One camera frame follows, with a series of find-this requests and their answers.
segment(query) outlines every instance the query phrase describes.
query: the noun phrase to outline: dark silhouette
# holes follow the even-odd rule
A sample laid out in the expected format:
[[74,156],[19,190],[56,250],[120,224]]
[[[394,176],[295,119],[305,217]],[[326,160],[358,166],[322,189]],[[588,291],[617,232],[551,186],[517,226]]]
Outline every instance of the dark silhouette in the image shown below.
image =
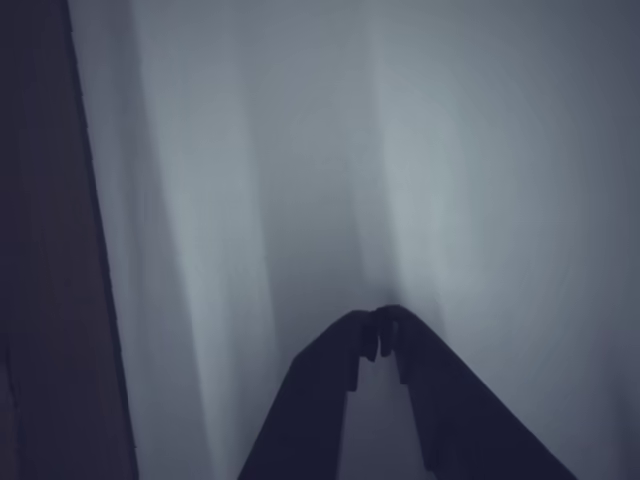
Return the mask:
[[294,359],[240,480],[336,478],[347,391],[360,357],[395,352],[425,468],[439,480],[575,480],[575,476],[413,313],[351,312]]

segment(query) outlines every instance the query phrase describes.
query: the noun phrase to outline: dark object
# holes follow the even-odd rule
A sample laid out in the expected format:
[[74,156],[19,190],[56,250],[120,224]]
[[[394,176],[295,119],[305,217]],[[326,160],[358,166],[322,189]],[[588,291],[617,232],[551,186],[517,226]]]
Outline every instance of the dark object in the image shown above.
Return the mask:
[[352,312],[292,362],[239,480],[334,479],[359,357],[392,351],[425,468],[439,480],[575,480],[422,320],[400,306]]

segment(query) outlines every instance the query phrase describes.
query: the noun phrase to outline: white wall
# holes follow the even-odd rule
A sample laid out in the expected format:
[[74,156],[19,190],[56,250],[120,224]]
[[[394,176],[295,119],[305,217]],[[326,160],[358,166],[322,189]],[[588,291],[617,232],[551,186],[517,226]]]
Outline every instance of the white wall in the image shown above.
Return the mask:
[[[636,478],[610,341],[640,339],[627,330],[638,323],[637,15],[569,2],[376,8],[404,303],[435,311],[579,478]],[[637,354],[623,357],[635,384]]]
[[[291,357],[388,301],[579,478],[637,477],[634,12],[70,3],[142,478],[234,478]],[[341,478],[421,478],[376,365]]]

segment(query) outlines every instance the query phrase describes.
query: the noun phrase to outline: wall surface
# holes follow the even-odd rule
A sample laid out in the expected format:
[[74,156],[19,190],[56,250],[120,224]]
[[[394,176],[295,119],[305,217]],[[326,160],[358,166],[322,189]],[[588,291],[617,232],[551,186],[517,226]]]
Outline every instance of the wall surface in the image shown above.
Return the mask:
[[[292,356],[390,301],[638,477],[637,12],[477,3],[70,2],[143,479],[233,479]],[[341,478],[422,478],[361,369]]]

